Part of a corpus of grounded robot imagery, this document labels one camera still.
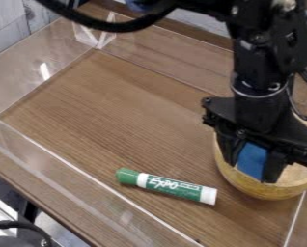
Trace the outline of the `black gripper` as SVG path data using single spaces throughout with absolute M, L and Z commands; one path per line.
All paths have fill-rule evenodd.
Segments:
M 202 123 L 216 133 L 226 164 L 233 167 L 245 142 L 266 150 L 261 181 L 276 183 L 288 164 L 307 167 L 307 125 L 293 116 L 286 98 L 205 97 Z

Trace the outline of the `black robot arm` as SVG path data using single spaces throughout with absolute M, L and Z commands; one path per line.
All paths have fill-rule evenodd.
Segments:
M 112 33 L 142 30 L 173 10 L 206 14 L 222 22 L 232 40 L 230 97 L 202 99 L 226 164 L 274 183 L 288 165 L 307 167 L 307 115 L 292 100 L 293 80 L 307 83 L 305 0 L 125 0 L 141 17 L 108 22 L 58 0 L 34 0 L 77 24 Z

